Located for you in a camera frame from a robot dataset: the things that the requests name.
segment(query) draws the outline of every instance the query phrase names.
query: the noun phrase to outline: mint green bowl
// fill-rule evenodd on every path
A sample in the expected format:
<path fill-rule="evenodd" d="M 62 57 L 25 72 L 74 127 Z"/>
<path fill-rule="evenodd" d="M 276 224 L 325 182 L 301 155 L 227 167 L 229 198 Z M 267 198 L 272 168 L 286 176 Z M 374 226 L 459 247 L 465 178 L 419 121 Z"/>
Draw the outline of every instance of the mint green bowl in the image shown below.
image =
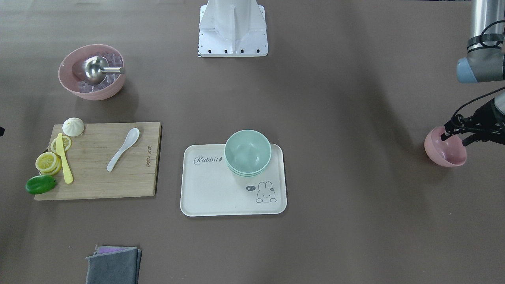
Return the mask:
<path fill-rule="evenodd" d="M 260 174 L 272 158 L 268 139 L 254 130 L 241 130 L 226 141 L 224 158 L 228 167 L 240 176 Z"/>

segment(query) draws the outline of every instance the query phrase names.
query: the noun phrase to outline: gray cloth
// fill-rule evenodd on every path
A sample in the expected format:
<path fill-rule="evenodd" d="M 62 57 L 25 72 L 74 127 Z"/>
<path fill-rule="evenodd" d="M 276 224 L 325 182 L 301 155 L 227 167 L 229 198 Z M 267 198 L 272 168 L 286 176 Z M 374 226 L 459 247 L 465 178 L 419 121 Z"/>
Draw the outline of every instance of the gray cloth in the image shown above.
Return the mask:
<path fill-rule="evenodd" d="M 142 250 L 137 247 L 96 248 L 88 260 L 86 284 L 137 284 Z"/>

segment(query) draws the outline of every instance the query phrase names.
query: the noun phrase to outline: lemon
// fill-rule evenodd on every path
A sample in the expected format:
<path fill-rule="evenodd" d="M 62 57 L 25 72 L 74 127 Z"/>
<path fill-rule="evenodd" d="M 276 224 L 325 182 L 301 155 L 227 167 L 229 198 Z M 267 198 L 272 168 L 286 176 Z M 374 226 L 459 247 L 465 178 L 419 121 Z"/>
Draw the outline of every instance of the lemon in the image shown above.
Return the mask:
<path fill-rule="evenodd" d="M 58 165 L 58 156 L 52 152 L 45 152 L 40 154 L 35 161 L 35 167 L 40 172 L 51 172 L 56 169 Z"/>
<path fill-rule="evenodd" d="M 46 172 L 46 171 L 40 171 L 41 174 L 48 174 L 48 175 L 55 175 L 57 174 L 61 169 L 62 169 L 62 161 L 60 160 L 60 158 L 57 157 L 57 164 L 56 164 L 56 169 L 54 169 L 53 171 L 50 171 L 50 172 Z"/>
<path fill-rule="evenodd" d="M 70 138 L 65 135 L 62 135 L 62 140 L 63 140 L 63 149 L 66 152 L 66 151 L 68 151 L 68 149 L 70 149 L 70 146 L 72 145 L 72 140 L 70 140 Z M 50 148 L 51 148 L 51 151 L 56 153 L 56 138 L 53 140 L 53 142 L 51 142 Z"/>

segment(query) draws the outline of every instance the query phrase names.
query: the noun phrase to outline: green vegetable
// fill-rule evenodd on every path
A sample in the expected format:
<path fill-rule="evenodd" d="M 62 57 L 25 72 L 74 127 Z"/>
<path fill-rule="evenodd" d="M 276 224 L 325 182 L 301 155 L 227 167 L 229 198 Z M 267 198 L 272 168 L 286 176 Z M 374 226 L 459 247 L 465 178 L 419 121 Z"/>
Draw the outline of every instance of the green vegetable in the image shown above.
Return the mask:
<path fill-rule="evenodd" d="M 30 194 L 41 194 L 52 190 L 56 186 L 56 180 L 50 175 L 38 175 L 26 182 L 26 191 Z"/>

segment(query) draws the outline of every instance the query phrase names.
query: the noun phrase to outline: cloth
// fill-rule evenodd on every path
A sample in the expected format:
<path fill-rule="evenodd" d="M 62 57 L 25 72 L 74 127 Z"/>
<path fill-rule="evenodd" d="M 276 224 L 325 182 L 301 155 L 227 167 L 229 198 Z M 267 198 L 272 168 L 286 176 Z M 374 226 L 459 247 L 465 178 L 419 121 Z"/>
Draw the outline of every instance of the cloth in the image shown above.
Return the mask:
<path fill-rule="evenodd" d="M 137 284 L 142 250 L 137 247 L 100 246 L 86 257 L 86 284 Z"/>

